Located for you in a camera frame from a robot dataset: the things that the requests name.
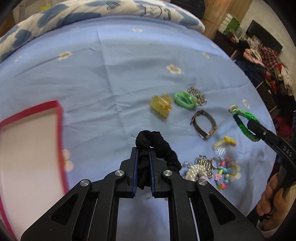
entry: green braided hair band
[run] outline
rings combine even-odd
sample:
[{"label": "green braided hair band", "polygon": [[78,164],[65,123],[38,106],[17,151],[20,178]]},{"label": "green braided hair band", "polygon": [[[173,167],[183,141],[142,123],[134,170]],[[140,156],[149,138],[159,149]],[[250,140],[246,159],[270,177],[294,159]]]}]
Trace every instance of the green braided hair band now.
[{"label": "green braided hair band", "polygon": [[176,104],[186,109],[192,109],[199,106],[197,98],[195,96],[191,96],[187,91],[177,92],[174,95],[174,99]]},{"label": "green braided hair band", "polygon": [[243,124],[243,122],[241,121],[241,119],[239,118],[239,115],[242,117],[247,118],[248,120],[255,120],[256,122],[259,123],[259,121],[257,120],[257,118],[255,116],[253,116],[251,113],[242,110],[242,109],[238,109],[237,106],[231,106],[229,109],[229,112],[232,114],[235,122],[237,123],[237,125],[239,126],[239,128],[242,130],[242,132],[245,134],[245,136],[247,138],[249,138],[251,141],[257,142],[260,141],[261,138],[259,138],[257,135],[252,134],[248,128]]}]

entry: brown bracelet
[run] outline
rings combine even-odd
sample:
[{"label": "brown bracelet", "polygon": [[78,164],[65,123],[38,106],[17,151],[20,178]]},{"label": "brown bracelet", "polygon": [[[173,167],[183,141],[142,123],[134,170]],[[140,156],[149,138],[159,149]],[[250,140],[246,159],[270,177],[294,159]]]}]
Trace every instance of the brown bracelet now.
[{"label": "brown bracelet", "polygon": [[[211,122],[211,124],[212,124],[212,129],[211,129],[208,133],[204,132],[204,131],[198,126],[198,124],[197,124],[197,122],[196,122],[196,117],[199,116],[199,115],[204,115],[204,116],[205,116],[206,118],[208,118],[209,121]],[[215,120],[213,119],[213,117],[210,116],[208,113],[206,113],[204,110],[199,110],[199,111],[197,111],[197,112],[194,114],[194,116],[193,116],[192,119],[191,119],[190,124],[192,124],[192,123],[193,123],[194,128],[196,129],[196,131],[197,131],[197,132],[198,132],[198,133],[199,133],[204,139],[209,138],[209,137],[210,137],[211,135],[213,135],[213,133],[218,129],[218,126],[217,126]]]}]

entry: bed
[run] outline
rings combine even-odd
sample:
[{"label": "bed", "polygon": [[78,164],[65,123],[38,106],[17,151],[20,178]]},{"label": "bed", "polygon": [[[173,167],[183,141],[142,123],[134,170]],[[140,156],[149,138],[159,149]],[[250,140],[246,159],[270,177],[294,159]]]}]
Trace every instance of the bed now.
[{"label": "bed", "polygon": [[[77,18],[73,14],[81,10],[74,3],[96,10]],[[267,129],[275,129],[250,80],[202,35],[201,21],[175,5],[154,0],[62,4],[68,8],[58,4],[59,15],[47,11],[45,17],[46,13],[31,17],[46,20],[38,31],[26,20],[10,31],[7,42],[0,39],[0,120],[58,100],[64,110],[63,148],[72,165],[66,169],[69,188],[118,169],[142,130],[160,131],[181,163],[193,162],[198,155],[212,157],[212,144],[231,136],[238,143],[241,177],[221,193],[247,215],[265,190],[276,154],[264,142],[246,138],[228,109],[236,104]],[[121,10],[125,4],[132,4],[136,13]],[[70,13],[63,12],[71,7],[75,9]],[[20,40],[15,36],[23,28],[30,28],[31,35],[23,34],[26,37]],[[12,39],[19,42],[8,43]],[[207,97],[199,108],[219,127],[207,140],[189,124],[196,110],[173,103],[164,119],[149,106],[153,95],[173,96],[191,86]],[[210,128],[207,119],[199,123]],[[149,194],[149,188],[138,189],[134,199],[120,200],[117,240],[169,240],[167,201]],[[19,240],[24,230],[17,223],[10,225]]]}]

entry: plaid shirt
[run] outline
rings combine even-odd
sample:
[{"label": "plaid shirt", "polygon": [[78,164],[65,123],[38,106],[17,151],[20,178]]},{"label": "plaid shirt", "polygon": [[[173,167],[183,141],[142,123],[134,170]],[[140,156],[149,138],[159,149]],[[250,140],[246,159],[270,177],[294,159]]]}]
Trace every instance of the plaid shirt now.
[{"label": "plaid shirt", "polygon": [[281,65],[281,62],[277,57],[277,52],[272,50],[271,48],[268,48],[266,46],[259,47],[259,52],[261,54],[263,64],[271,73],[274,72],[276,66],[278,66],[279,64]]}]

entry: triangular cutout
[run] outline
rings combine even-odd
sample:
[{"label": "triangular cutout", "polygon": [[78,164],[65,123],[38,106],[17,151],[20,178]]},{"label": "triangular cutout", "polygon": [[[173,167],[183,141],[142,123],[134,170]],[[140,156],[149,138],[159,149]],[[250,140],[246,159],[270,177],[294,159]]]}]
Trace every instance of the triangular cutout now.
[{"label": "triangular cutout", "polygon": [[210,193],[209,198],[219,224],[223,225],[235,220],[235,214],[214,193]]},{"label": "triangular cutout", "polygon": [[50,219],[54,222],[60,223],[61,225],[67,225],[77,198],[77,194],[72,195],[50,216]]}]

